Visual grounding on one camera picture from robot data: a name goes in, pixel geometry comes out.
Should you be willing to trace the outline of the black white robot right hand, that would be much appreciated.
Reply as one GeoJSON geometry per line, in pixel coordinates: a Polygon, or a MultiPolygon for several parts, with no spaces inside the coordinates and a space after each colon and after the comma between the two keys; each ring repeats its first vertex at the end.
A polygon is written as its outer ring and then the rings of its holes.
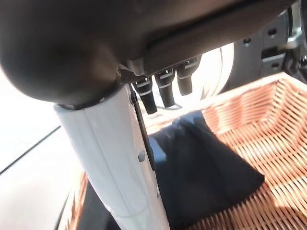
{"type": "Polygon", "coordinates": [[[291,0],[3,0],[0,64],[54,102],[89,181],[123,230],[167,230],[134,91],[118,70],[160,71],[247,37],[291,0]]]}

